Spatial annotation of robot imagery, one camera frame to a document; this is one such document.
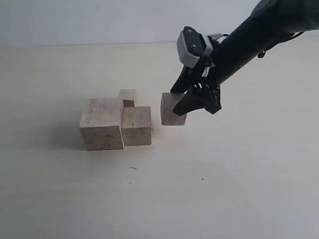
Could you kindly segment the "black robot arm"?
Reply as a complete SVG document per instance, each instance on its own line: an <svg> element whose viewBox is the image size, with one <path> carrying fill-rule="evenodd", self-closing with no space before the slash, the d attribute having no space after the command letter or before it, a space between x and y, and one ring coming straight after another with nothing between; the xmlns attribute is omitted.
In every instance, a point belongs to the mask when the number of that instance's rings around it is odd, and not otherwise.
<svg viewBox="0 0 319 239"><path fill-rule="evenodd" d="M182 116L221 109L220 86L253 58L319 27L316 0L262 0L230 34L204 35L186 26L177 40L182 72L171 88L183 94L173 112Z"/></svg>

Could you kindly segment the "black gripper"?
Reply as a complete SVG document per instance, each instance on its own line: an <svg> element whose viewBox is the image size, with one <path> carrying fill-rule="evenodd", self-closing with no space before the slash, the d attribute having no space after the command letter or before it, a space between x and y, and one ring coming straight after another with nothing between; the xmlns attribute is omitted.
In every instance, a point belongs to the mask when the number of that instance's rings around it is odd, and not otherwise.
<svg viewBox="0 0 319 239"><path fill-rule="evenodd" d="M250 16L222 42L210 37L211 55L203 55L193 69L183 67L172 86L173 94L187 91L172 111L178 116L199 109L216 113L221 109L220 85L253 58L262 58L268 49L291 36L259 17Z"/></svg>

